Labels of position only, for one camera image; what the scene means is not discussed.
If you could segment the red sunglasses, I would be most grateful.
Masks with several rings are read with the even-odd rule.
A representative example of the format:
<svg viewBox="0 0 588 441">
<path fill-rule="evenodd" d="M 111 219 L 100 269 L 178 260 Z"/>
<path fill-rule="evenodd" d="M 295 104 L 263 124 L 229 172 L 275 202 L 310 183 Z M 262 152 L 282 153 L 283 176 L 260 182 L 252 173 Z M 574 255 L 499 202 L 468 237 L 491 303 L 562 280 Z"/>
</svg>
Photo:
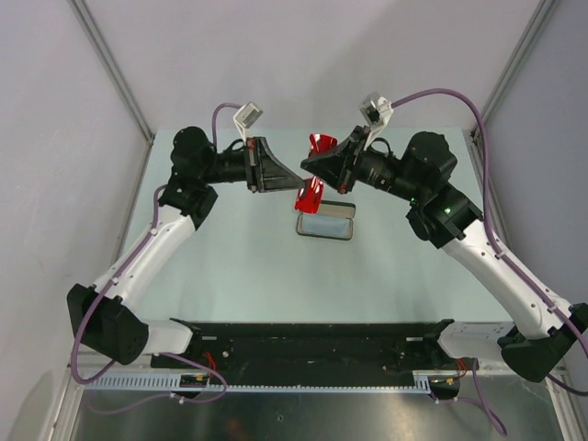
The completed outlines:
<svg viewBox="0 0 588 441">
<path fill-rule="evenodd" d="M 320 133 L 310 135 L 308 158 L 327 153 L 337 145 L 337 139 Z M 304 180 L 304 188 L 300 189 L 294 209 L 302 213 L 317 214 L 322 202 L 323 181 L 314 176 Z"/>
</svg>

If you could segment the dark green glasses case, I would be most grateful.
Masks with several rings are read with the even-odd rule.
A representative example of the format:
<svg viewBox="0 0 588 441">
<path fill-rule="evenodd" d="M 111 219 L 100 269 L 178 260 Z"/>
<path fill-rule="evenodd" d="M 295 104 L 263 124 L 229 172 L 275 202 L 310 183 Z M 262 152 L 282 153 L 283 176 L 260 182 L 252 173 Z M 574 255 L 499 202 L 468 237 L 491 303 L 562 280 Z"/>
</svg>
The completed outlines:
<svg viewBox="0 0 588 441">
<path fill-rule="evenodd" d="M 315 214 L 301 212 L 296 223 L 300 236 L 339 241 L 353 237 L 356 205 L 347 202 L 324 200 Z"/>
</svg>

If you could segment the light blue cleaning cloth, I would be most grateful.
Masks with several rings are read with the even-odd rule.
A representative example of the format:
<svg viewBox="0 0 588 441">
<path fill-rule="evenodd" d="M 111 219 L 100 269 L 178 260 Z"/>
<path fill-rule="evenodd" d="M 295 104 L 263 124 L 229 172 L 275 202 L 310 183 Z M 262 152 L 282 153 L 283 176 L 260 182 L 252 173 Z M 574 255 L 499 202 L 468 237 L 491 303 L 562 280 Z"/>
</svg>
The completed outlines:
<svg viewBox="0 0 588 441">
<path fill-rule="evenodd" d="M 332 237 L 347 237 L 350 224 L 348 220 L 339 219 L 305 219 L 301 229 L 307 234 Z"/>
</svg>

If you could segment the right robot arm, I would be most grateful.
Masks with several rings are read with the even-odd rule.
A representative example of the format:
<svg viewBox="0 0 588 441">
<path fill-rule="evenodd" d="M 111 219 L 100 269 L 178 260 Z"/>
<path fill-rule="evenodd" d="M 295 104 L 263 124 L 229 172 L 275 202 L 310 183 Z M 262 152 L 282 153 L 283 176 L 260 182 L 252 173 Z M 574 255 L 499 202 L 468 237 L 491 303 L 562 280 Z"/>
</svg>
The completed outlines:
<svg viewBox="0 0 588 441">
<path fill-rule="evenodd" d="M 340 194 L 361 182 L 408 201 L 414 234 L 468 269 L 512 319 L 444 321 L 424 345 L 425 361 L 433 368 L 456 358 L 503 361 L 523 379 L 547 378 L 586 330 L 586 304 L 549 291 L 496 239 L 481 210 L 450 184 L 458 159 L 443 135 L 414 134 L 402 157 L 379 152 L 370 141 L 369 128 L 361 126 L 343 141 L 312 134 L 301 167 Z"/>
</svg>

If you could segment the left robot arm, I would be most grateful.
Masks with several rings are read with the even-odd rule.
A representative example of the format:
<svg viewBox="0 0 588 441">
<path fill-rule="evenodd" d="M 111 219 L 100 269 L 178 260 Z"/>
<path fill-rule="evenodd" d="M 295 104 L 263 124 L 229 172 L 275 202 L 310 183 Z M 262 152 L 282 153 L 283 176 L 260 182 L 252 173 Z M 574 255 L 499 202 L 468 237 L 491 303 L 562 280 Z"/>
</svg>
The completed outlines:
<svg viewBox="0 0 588 441">
<path fill-rule="evenodd" d="M 187 127 L 175 135 L 170 158 L 170 178 L 153 193 L 152 219 L 142 236 L 93 284 L 76 284 L 67 294 L 74 344 L 121 365 L 160 353 L 186 368 L 201 360 L 203 345 L 189 325 L 143 321 L 137 307 L 154 276 L 210 214 L 218 198 L 214 185 L 244 182 L 253 193 L 303 186 L 263 137 L 217 152 L 203 129 Z"/>
</svg>

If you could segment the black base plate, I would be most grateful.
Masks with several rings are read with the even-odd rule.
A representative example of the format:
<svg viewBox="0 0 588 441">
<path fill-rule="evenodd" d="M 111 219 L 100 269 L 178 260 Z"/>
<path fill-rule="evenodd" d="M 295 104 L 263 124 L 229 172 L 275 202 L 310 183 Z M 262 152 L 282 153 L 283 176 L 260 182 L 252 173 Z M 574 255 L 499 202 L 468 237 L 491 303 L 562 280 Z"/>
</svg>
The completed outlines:
<svg viewBox="0 0 588 441">
<path fill-rule="evenodd" d="M 457 358 L 440 344 L 452 321 L 439 323 L 195 323 L 178 359 L 153 356 L 153 368 L 187 368 L 209 361 L 228 379 L 300 379 L 328 374 L 451 369 Z"/>
</svg>

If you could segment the right aluminium frame post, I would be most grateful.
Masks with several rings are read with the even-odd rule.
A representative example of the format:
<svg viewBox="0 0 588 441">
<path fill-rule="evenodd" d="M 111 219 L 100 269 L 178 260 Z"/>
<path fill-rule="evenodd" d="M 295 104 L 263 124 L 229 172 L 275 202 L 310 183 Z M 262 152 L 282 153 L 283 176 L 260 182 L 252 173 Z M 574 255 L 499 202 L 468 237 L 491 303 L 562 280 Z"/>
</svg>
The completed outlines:
<svg viewBox="0 0 588 441">
<path fill-rule="evenodd" d="M 485 128 L 488 128 L 559 5 L 560 1 L 557 0 L 541 0 L 538 2 L 481 111 L 481 118 Z"/>
</svg>

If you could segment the aluminium frame post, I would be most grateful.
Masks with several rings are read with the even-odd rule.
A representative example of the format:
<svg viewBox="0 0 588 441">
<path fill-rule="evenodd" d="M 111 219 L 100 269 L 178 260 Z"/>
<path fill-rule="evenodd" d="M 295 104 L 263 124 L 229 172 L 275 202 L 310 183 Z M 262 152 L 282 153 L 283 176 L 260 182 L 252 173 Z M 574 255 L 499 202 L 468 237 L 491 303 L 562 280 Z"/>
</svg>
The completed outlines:
<svg viewBox="0 0 588 441">
<path fill-rule="evenodd" d="M 559 5 L 560 1 L 557 0 L 541 0 L 538 2 L 481 111 L 481 118 L 485 128 L 488 128 Z"/>
<path fill-rule="evenodd" d="M 153 145 L 154 133 L 141 107 L 133 94 L 130 85 L 120 69 L 119 63 L 110 49 L 94 14 L 84 0 L 67 0 L 82 31 L 92 46 L 107 77 L 113 85 L 123 107 L 127 110 L 132 122 L 140 132 L 148 146 Z"/>
</svg>

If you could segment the left aluminium frame post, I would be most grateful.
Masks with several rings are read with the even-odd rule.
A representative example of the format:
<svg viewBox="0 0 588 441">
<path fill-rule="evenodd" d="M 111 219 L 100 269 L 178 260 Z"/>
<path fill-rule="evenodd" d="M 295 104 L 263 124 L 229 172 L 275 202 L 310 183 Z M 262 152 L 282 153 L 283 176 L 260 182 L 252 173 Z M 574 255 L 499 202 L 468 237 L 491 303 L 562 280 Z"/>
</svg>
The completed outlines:
<svg viewBox="0 0 588 441">
<path fill-rule="evenodd" d="M 84 0 L 67 0 L 82 31 L 92 46 L 107 77 L 113 85 L 123 107 L 127 110 L 132 122 L 140 132 L 148 146 L 153 145 L 154 133 L 141 107 L 133 94 L 130 85 L 120 69 L 119 63 L 110 49 L 94 14 Z"/>
</svg>

